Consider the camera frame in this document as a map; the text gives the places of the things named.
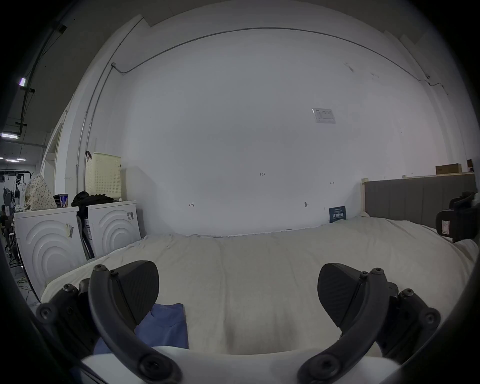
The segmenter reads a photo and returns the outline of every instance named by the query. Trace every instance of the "gray upholstered headboard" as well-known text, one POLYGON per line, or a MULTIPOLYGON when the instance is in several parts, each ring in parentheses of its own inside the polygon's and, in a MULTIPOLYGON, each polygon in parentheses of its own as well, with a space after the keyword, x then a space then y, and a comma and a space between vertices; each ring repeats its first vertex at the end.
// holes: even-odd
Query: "gray upholstered headboard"
POLYGON ((365 211, 371 217, 408 220, 435 228, 437 213, 464 191, 475 191, 475 174, 366 181, 365 211))

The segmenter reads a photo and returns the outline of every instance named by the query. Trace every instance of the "blue sign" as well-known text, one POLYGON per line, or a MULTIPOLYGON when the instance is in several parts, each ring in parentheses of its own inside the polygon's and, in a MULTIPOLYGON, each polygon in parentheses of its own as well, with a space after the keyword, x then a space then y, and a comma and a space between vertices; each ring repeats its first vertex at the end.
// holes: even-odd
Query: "blue sign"
POLYGON ((345 211, 345 206, 330 208, 330 223, 338 220, 346 220, 347 213, 345 211))

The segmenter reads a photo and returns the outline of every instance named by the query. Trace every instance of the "white laundry basket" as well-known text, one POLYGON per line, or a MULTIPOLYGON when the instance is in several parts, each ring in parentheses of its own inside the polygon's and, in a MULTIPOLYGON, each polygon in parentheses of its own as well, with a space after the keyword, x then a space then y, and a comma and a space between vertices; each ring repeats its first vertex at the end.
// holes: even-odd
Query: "white laundry basket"
POLYGON ((120 165, 121 157, 95 152, 86 161, 85 190, 90 195, 121 198, 120 165))

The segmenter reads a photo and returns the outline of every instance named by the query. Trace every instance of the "ceiling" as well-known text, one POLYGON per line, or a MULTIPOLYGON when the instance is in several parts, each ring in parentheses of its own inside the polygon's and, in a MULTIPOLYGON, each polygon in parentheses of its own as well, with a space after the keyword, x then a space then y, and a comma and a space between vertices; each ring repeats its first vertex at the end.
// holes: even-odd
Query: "ceiling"
MULTIPOLYGON (((42 57, 31 87, 22 136, 19 140, 0 142, 0 156, 24 157, 24 164, 40 162, 52 130, 58 123, 88 65, 107 39, 122 25, 138 14, 150 26, 182 12, 218 0, 84 0, 67 17, 63 34, 55 32, 48 51, 42 57), (19 142, 36 144, 21 145, 19 142)), ((384 32, 400 38, 407 35, 416 43, 429 25, 406 1, 402 0, 309 0, 359 19, 384 32)), ((20 122, 24 91, 18 91, 4 131, 15 132, 20 122)))

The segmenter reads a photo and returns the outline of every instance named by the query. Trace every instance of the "gray floor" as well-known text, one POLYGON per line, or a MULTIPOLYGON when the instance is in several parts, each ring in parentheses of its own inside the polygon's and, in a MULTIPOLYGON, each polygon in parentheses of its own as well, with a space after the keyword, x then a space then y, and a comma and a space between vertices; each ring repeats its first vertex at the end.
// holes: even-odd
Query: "gray floor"
MULTIPOLYGON (((6 246, 7 243, 5 241, 5 238, 2 235, 0 235, 0 240, 1 240, 1 246, 3 247, 3 249, 5 249, 5 246, 6 246)), ((6 251, 5 251, 5 257, 7 258, 7 262, 10 265, 17 265, 18 264, 17 262, 15 262, 14 260, 12 260, 10 258, 10 256, 7 254, 6 251)), ((36 299, 35 294, 32 291, 32 287, 28 283, 28 280, 25 276, 23 267, 22 266, 17 266, 17 267, 14 267, 14 268, 10 268, 10 271, 12 272, 12 276, 13 276, 15 282, 17 283, 18 289, 19 289, 20 293, 22 294, 25 302, 27 303, 29 308, 33 312, 35 312, 37 306, 40 305, 40 303, 36 299)))

